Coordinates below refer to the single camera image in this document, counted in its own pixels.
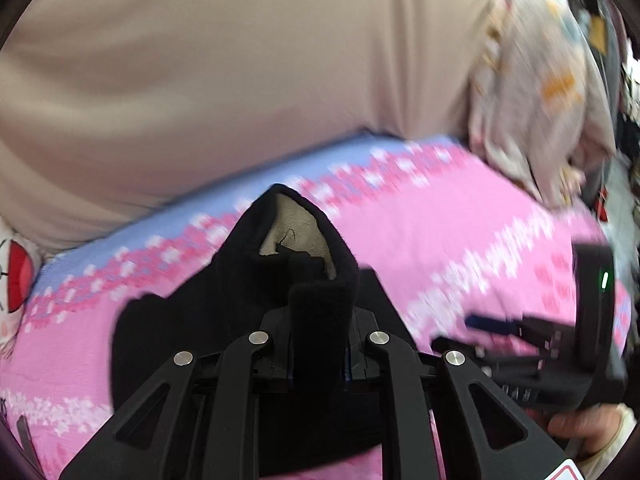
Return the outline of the right hand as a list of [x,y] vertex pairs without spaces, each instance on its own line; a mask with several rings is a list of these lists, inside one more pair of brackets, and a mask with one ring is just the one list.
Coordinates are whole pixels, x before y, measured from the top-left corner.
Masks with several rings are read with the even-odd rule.
[[582,442],[579,454],[602,451],[616,436],[622,414],[614,405],[600,405],[587,411],[553,415],[547,425],[552,437]]

